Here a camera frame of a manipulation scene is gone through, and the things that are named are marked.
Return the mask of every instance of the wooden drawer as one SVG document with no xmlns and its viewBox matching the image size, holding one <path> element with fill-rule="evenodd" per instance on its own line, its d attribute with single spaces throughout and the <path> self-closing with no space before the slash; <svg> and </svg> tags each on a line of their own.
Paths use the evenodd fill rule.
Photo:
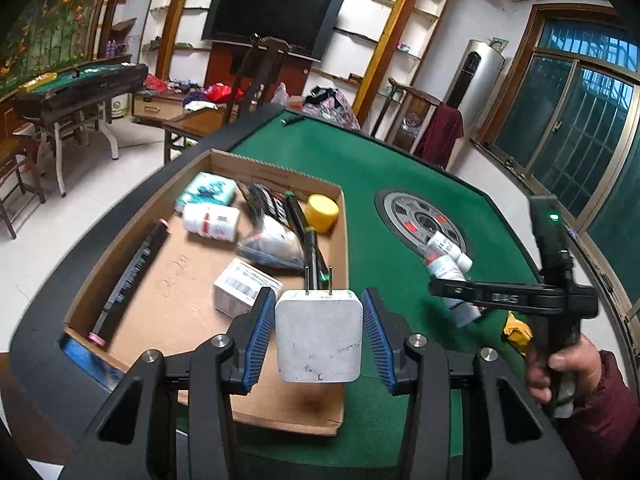
<svg viewBox="0 0 640 480">
<path fill-rule="evenodd" d="M 158 119 L 167 121 L 182 115 L 182 101 L 176 99 L 152 98 L 151 102 L 145 103 L 142 96 L 136 95 L 133 99 L 133 116 L 147 119 Z"/>
</svg>

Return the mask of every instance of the red bag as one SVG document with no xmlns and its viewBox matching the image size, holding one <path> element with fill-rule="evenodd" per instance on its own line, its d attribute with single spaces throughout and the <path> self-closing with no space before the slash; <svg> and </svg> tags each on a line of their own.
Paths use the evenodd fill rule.
<svg viewBox="0 0 640 480">
<path fill-rule="evenodd" d="M 145 87 L 151 88 L 157 92 L 166 92 L 166 89 L 169 88 L 162 79 L 158 79 L 153 74 L 148 74 L 145 79 Z"/>
<path fill-rule="evenodd" d="M 231 86 L 227 86 L 223 83 L 215 83 L 207 88 L 204 95 L 206 95 L 207 99 L 212 103 L 226 103 L 231 95 Z M 236 100 L 241 98 L 243 95 L 244 92 L 241 89 L 238 89 L 238 92 L 236 92 Z"/>
</svg>

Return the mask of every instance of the red sleeve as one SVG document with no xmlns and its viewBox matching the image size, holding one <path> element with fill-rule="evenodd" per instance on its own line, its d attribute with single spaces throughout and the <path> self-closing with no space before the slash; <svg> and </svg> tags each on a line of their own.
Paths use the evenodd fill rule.
<svg viewBox="0 0 640 480">
<path fill-rule="evenodd" d="M 600 359 L 602 378 L 598 387 L 576 403 L 571 418 L 559 420 L 560 433 L 584 480 L 623 480 L 631 478 L 632 472 L 633 478 L 637 478 L 640 467 L 638 401 L 625 386 L 615 356 L 601 351 Z M 611 477 L 612 469 L 618 470 L 623 462 L 628 475 Z"/>
</svg>

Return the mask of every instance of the human hand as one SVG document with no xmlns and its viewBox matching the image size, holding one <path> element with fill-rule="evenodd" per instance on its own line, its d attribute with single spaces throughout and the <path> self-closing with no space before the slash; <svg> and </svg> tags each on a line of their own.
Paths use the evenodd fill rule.
<svg viewBox="0 0 640 480">
<path fill-rule="evenodd" d="M 597 348 L 583 334 L 578 344 L 551 354 L 548 366 L 558 372 L 575 372 L 575 397 L 581 399 L 592 394 L 602 377 L 602 362 Z M 540 403 L 551 402 L 551 377 L 544 362 L 536 354 L 533 344 L 527 352 L 527 386 Z"/>
</svg>

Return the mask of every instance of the cardboard box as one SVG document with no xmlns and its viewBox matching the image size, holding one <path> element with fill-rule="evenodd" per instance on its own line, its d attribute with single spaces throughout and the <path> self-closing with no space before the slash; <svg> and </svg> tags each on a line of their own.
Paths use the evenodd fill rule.
<svg viewBox="0 0 640 480">
<path fill-rule="evenodd" d="M 319 235 L 318 245 L 334 270 L 334 288 L 349 288 L 347 224 L 344 196 L 339 186 L 279 166 L 226 152 L 203 153 L 180 170 L 140 208 L 104 252 L 78 292 L 66 316 L 65 331 L 109 364 L 127 370 L 147 349 L 165 356 L 192 351 L 213 335 L 226 332 L 231 318 L 212 307 L 212 285 L 235 257 L 234 245 L 187 233 L 174 212 L 176 197 L 199 171 L 244 182 L 264 184 L 277 192 L 293 190 L 306 200 L 321 193 L 340 208 L 336 225 Z M 238 191 L 233 206 L 242 211 L 238 236 L 251 232 L 244 199 Z M 140 284 L 108 350 L 86 339 L 102 306 L 158 218 L 165 218 L 171 235 Z M 284 284 L 284 290 L 302 289 L 304 279 L 290 272 L 266 270 Z M 186 392 L 178 394 L 186 403 Z M 344 415 L 342 384 L 286 383 L 276 366 L 272 338 L 260 381 L 248 396 L 232 396 L 235 420 L 297 433 L 335 435 Z"/>
</svg>

